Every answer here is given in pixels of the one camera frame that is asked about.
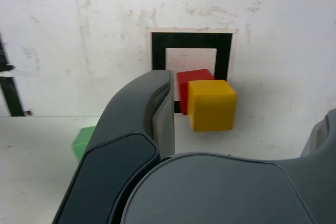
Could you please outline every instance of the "yellow cube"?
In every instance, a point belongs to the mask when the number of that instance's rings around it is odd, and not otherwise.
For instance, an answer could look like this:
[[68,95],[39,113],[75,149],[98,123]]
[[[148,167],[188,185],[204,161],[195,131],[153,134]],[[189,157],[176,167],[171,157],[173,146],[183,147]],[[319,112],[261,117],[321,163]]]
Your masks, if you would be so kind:
[[231,130],[236,101],[236,91],[224,80],[190,81],[188,115],[193,131]]

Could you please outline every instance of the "red cube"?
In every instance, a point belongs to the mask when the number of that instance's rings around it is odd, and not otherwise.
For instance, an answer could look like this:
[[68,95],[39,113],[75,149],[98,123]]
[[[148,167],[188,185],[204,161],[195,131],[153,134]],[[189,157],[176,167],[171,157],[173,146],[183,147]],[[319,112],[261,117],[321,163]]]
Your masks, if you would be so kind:
[[180,92],[180,106],[184,115],[188,114],[188,82],[200,80],[215,80],[207,69],[179,72],[176,74]]

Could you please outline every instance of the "cube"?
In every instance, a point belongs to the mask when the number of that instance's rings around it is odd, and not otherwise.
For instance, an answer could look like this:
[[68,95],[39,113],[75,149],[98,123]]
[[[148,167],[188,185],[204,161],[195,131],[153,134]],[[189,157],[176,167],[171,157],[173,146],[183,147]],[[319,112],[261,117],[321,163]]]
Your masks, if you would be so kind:
[[176,74],[178,90],[180,93],[180,106],[184,115],[188,114],[188,82],[195,80],[214,80],[207,69],[179,72]]
[[76,139],[72,143],[72,150],[78,161],[83,157],[86,146],[88,145],[95,128],[95,126],[92,126],[80,129]]
[[231,130],[236,101],[236,91],[224,80],[190,81],[188,115],[193,131]]

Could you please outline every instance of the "white wall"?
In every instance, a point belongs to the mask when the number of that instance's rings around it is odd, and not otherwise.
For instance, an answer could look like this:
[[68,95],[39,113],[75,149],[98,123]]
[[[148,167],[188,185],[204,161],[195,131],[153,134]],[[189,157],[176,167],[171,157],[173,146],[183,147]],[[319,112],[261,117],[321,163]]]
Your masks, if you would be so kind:
[[64,124],[63,116],[99,116],[121,87],[151,69],[146,27],[238,29],[230,64],[235,128],[195,134],[177,116],[176,148],[288,158],[336,107],[335,1],[0,0],[0,33],[24,109],[75,134],[86,125]]

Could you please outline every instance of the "white square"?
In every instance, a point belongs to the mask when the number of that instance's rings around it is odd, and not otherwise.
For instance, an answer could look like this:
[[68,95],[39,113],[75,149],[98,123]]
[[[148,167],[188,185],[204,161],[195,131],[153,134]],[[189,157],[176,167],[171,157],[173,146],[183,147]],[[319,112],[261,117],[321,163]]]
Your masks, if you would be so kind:
[[207,69],[213,75],[216,53],[216,48],[166,48],[166,69],[174,72],[175,101],[180,99],[176,73]]

